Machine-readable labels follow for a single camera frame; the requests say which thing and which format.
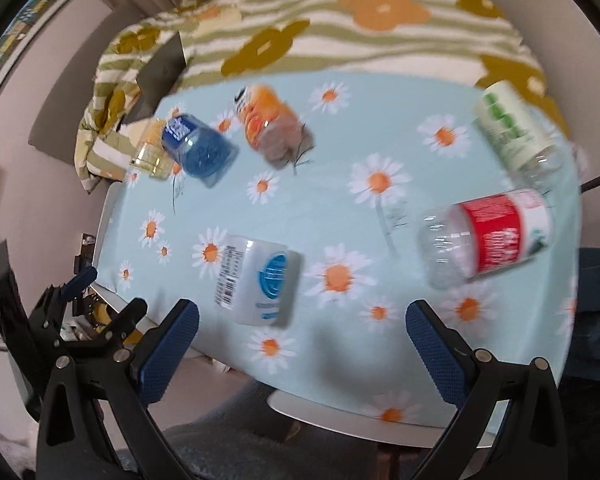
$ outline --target painting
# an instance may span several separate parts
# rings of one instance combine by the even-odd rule
[[[0,87],[27,45],[69,0],[29,0],[0,37]]]

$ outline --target blue gripper pad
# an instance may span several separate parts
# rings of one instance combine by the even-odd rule
[[[154,347],[137,373],[138,397],[145,406],[158,402],[164,395],[178,364],[198,332],[199,323],[200,313],[196,304],[180,300],[160,326],[147,331],[138,343],[136,357],[140,357],[145,338],[149,337],[147,343]],[[158,331],[160,336],[160,329],[165,327],[159,341],[151,341],[152,332]]]
[[[407,308],[405,315],[407,333],[411,338],[420,358],[427,367],[431,379],[436,385],[440,396],[445,402],[454,404],[458,410],[462,408],[467,398],[467,384],[473,378],[472,365],[469,355],[472,350],[455,330],[448,329],[436,316],[425,301],[414,301]],[[460,339],[453,346],[445,339]],[[468,358],[468,362],[458,361]]]

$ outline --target blue textured pad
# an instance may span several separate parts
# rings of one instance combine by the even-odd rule
[[[139,373],[138,396],[146,406],[164,395],[180,361],[198,332],[200,314],[194,303],[182,310],[171,324]]]
[[[462,366],[417,304],[410,304],[405,321],[407,333],[442,399],[460,410],[467,396]]]

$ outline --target floral blanket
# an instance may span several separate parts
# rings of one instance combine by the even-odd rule
[[[138,96],[138,71],[176,30],[188,60],[178,91],[254,73],[325,69],[480,88],[506,79],[566,132],[541,67],[491,0],[212,0],[132,25],[104,52],[75,149],[87,191],[102,177],[124,178],[134,145],[116,127]]]

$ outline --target screw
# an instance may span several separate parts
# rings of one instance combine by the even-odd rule
[[[58,359],[56,359],[56,368],[60,368],[62,370],[63,368],[66,368],[69,362],[71,362],[71,359],[69,359],[68,356],[61,355]]]
[[[121,363],[122,361],[126,361],[129,359],[131,352],[126,348],[121,348],[120,350],[116,350],[116,353],[113,354],[113,360],[117,363]]]
[[[538,370],[547,370],[549,367],[549,363],[546,361],[546,359],[542,359],[541,357],[536,357],[534,359],[534,364]]]
[[[491,355],[491,352],[489,352],[488,350],[485,350],[484,348],[478,348],[475,351],[474,355],[475,355],[475,358],[478,359],[478,361],[480,361],[481,363],[488,363],[493,358],[493,356]]]

